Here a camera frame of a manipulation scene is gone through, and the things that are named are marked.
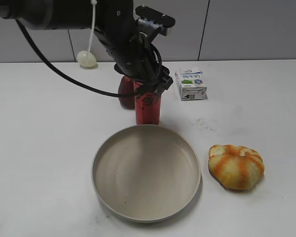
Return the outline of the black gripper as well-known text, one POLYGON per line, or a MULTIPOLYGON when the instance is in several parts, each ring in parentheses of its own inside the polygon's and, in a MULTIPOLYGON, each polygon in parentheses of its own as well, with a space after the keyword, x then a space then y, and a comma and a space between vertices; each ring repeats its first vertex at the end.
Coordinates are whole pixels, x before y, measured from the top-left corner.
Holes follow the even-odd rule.
POLYGON ((138 94, 162 94, 173 83, 162 65, 159 51, 151 43, 173 24, 126 23, 95 25, 95 35, 115 62, 115 70, 142 84, 138 94))

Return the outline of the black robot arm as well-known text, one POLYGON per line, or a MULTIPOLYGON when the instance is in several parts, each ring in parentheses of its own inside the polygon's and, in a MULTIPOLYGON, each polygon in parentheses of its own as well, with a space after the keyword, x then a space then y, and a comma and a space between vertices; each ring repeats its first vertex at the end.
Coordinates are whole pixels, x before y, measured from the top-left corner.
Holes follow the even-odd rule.
POLYGON ((115 62, 115 70, 140 87, 135 95, 161 95, 173 83, 152 41, 166 35, 175 19, 131 0, 0 0, 0 18, 14 19, 37 56, 61 74, 41 53, 27 32, 91 29, 115 62))

